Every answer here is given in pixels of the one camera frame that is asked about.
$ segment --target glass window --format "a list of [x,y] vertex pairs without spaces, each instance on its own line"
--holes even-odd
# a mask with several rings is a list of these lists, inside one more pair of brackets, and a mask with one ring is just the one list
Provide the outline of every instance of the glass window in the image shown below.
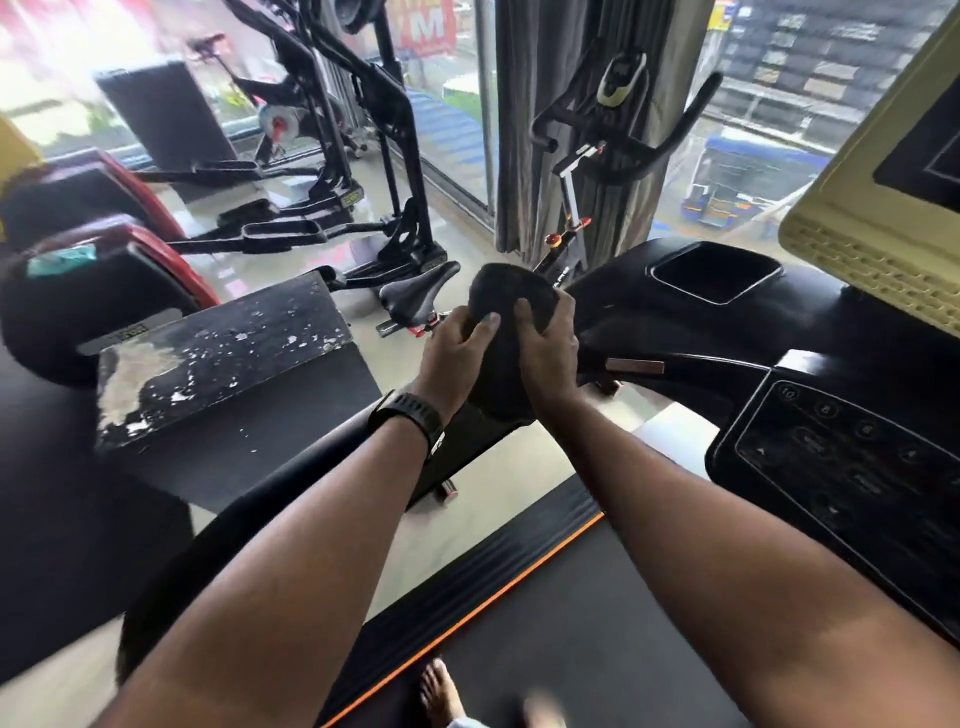
[[813,0],[751,8],[730,32],[708,31],[695,85],[721,66],[726,79],[670,159],[651,236],[797,262],[777,244],[780,221],[929,38],[931,18],[946,13],[942,0],[895,13],[872,3],[840,13]]
[[[483,2],[486,0],[390,0],[386,8],[414,107],[420,153],[486,204],[475,7]],[[373,28],[364,29],[348,43],[365,58],[378,56]],[[491,91],[495,98],[495,73]],[[492,119],[495,122],[495,108]]]
[[223,63],[280,81],[270,41],[220,0],[0,0],[0,110],[47,157],[90,146],[117,156],[144,150],[96,83],[98,74],[182,58],[228,133],[256,125],[255,109],[213,58],[188,41],[224,34]]

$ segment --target yellow object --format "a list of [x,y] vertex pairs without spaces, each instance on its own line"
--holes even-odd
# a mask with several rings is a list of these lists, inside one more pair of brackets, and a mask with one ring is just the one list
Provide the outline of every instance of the yellow object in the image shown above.
[[707,23],[709,31],[728,31],[736,13],[737,0],[716,0]]
[[786,250],[960,337],[960,6],[780,224]]
[[[0,194],[14,175],[27,167],[43,162],[43,156],[13,122],[0,113]],[[0,242],[6,237],[0,220]]]

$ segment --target cup holder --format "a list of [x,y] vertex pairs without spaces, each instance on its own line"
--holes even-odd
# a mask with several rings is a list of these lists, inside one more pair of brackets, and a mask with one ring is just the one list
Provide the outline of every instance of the cup holder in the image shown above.
[[694,298],[723,305],[782,270],[772,257],[705,240],[657,263],[650,276]]

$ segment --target control panel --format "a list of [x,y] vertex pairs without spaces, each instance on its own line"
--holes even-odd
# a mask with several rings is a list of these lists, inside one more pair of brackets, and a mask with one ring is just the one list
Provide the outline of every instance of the control panel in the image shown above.
[[960,460],[853,402],[766,384],[736,457],[960,640]]

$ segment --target hand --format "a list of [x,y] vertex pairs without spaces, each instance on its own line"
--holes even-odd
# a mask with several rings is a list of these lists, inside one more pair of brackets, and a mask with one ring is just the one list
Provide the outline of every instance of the hand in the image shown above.
[[577,349],[580,347],[573,333],[573,297],[557,291],[560,299],[553,318],[543,331],[534,327],[530,302],[516,302],[516,333],[520,338],[520,375],[530,403],[538,417],[556,402],[579,399],[577,389]]
[[480,363],[493,335],[500,327],[500,315],[491,313],[473,332],[467,307],[454,308],[446,321],[433,332],[423,350],[420,374],[410,388],[440,413],[446,427],[467,401],[480,374]]

